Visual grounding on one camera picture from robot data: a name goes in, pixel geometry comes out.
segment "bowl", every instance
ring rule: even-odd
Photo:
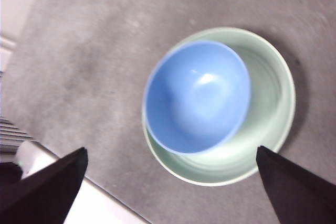
[[[251,101],[239,131],[215,149],[194,156],[177,155],[162,148],[147,130],[143,132],[157,161],[177,178],[201,186],[238,182],[258,171],[257,147],[278,152],[295,113],[295,88],[281,54],[262,37],[239,28],[214,28],[194,34],[176,45],[213,40],[231,47],[242,58],[251,80]]]
[[[170,51],[145,88],[146,126],[164,149],[180,155],[205,153],[230,139],[250,101],[248,71],[231,48],[209,40]]]

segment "pale green bowl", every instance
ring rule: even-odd
[[[244,61],[252,88],[245,122],[228,142],[195,156],[173,154],[159,146],[146,130],[143,113],[144,134],[155,158],[177,178],[202,186],[235,183],[258,171],[256,152],[259,145],[274,152],[283,145],[295,113],[293,79],[275,47],[250,31],[238,28],[209,29],[184,39],[175,47],[193,40],[222,42]]]

